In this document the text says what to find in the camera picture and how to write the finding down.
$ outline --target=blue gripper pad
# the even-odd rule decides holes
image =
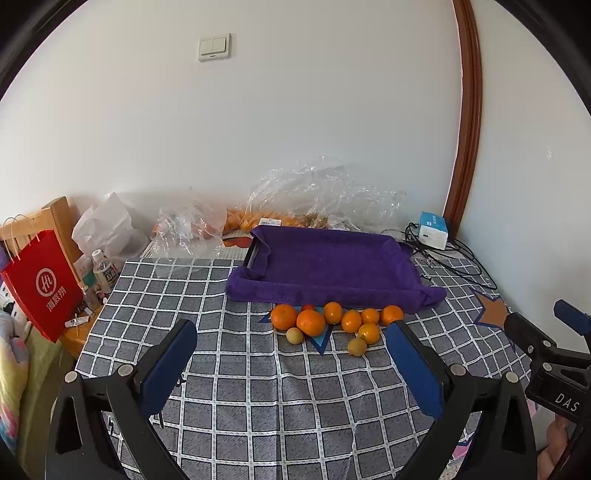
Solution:
[[[554,316],[571,327],[579,335],[591,332],[591,319],[570,303],[559,300],[554,304]]]
[[[142,382],[139,410],[147,419],[161,412],[197,345],[197,330],[187,322]]]
[[[443,412],[443,386],[397,322],[386,329],[386,348],[421,411],[437,420]]]

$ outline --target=person's hand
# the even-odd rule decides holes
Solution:
[[[538,455],[538,480],[547,480],[560,460],[569,442],[569,434],[566,432],[568,425],[567,419],[556,415],[555,420],[548,426],[546,430],[548,446]]]

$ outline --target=small bottle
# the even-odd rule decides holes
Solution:
[[[95,264],[93,271],[99,281],[100,289],[106,294],[111,293],[119,278],[119,273],[113,262],[106,258],[100,249],[92,252],[92,261]]]
[[[84,285],[82,288],[82,298],[90,310],[94,311],[102,305],[102,303],[99,302],[99,299],[96,297],[95,291],[91,288],[88,288],[86,285]]]

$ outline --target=gray plaid tablecloth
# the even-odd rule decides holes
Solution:
[[[407,316],[417,336],[448,364],[489,377],[513,370],[525,385],[528,358],[500,330],[474,325],[481,305],[470,285],[425,259],[414,262],[448,291],[438,308]],[[475,271],[468,260],[451,262]],[[383,341],[361,358],[346,352],[352,335],[340,327],[323,356],[309,342],[291,345],[261,323],[272,305],[225,297],[226,279],[240,263],[128,261],[76,369],[95,377],[137,362],[177,318],[188,318],[198,335],[186,382],[168,399],[164,428],[152,422],[189,478],[392,478],[432,420],[418,409]],[[477,423],[472,414],[463,441]],[[142,478],[116,422],[112,440],[129,477]]]

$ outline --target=wooden table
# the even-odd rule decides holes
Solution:
[[[86,343],[90,329],[95,324],[95,321],[102,309],[102,306],[97,308],[92,313],[92,316],[87,323],[84,323],[78,327],[67,328],[64,333],[61,334],[61,344],[74,358],[77,359],[80,356],[82,347],[84,347],[84,344]]]

